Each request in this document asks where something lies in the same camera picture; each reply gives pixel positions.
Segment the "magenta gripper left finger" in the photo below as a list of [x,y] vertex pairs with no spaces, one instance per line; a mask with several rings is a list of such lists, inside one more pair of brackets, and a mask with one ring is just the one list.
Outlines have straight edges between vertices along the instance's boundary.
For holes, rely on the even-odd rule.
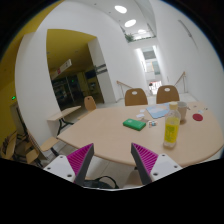
[[68,156],[59,155],[44,170],[82,186],[94,155],[94,144],[88,144]]

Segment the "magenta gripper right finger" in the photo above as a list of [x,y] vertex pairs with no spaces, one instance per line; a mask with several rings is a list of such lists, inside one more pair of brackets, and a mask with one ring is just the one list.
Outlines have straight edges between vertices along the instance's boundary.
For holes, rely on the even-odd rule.
[[156,154],[136,143],[131,144],[131,154],[143,185],[147,185],[182,169],[167,154]]

